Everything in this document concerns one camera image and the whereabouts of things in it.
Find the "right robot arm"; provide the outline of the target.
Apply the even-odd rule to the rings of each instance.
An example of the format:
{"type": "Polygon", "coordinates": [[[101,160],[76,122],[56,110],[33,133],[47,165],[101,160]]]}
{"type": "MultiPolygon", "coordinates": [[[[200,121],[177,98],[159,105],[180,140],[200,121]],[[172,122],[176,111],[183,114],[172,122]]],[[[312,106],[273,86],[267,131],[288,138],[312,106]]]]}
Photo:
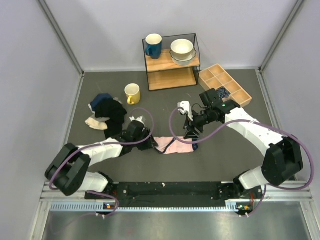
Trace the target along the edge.
{"type": "Polygon", "coordinates": [[[280,186],[303,169],[301,147],[294,139],[260,126],[236,101],[223,101],[215,89],[199,97],[204,105],[200,112],[193,110],[188,101],[177,105],[186,117],[185,139],[197,139],[205,125],[221,122],[251,142],[264,157],[261,166],[234,178],[233,192],[237,197],[245,198],[258,186],[280,186]]]}

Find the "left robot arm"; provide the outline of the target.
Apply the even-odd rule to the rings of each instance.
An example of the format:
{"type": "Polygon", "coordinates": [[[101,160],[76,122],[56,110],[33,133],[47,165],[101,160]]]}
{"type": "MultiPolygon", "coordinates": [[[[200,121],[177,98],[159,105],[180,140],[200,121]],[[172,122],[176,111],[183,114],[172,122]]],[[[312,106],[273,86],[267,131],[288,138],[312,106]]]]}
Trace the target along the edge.
{"type": "Polygon", "coordinates": [[[141,120],[133,120],[120,134],[85,146],[68,143],[60,150],[44,176],[50,181],[52,190],[59,190],[65,196],[77,191],[94,191],[102,198],[109,198],[114,191],[112,180],[104,173],[88,172],[89,167],[108,159],[129,154],[134,148],[140,151],[158,146],[141,120]]]}

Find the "pink underwear navy trim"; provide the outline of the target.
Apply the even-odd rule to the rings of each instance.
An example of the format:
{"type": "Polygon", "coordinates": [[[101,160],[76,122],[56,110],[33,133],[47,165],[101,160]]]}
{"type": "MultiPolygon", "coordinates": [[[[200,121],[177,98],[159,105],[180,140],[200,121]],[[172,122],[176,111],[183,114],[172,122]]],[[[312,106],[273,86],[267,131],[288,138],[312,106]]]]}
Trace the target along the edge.
{"type": "Polygon", "coordinates": [[[155,148],[159,154],[184,154],[196,151],[199,146],[195,143],[196,139],[184,139],[182,136],[179,139],[188,142],[189,144],[177,141],[174,137],[154,137],[157,147],[155,148]]]}

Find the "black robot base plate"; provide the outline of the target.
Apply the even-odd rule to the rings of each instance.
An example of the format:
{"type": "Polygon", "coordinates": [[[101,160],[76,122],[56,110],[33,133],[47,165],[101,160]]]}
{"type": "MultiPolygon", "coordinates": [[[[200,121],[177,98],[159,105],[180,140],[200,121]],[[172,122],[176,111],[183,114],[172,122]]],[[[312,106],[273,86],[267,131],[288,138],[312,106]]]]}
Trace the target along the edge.
{"type": "Polygon", "coordinates": [[[263,195],[261,187],[245,190],[233,182],[113,182],[101,192],[118,200],[138,197],[208,196],[211,200],[245,199],[257,200],[263,195]]]}

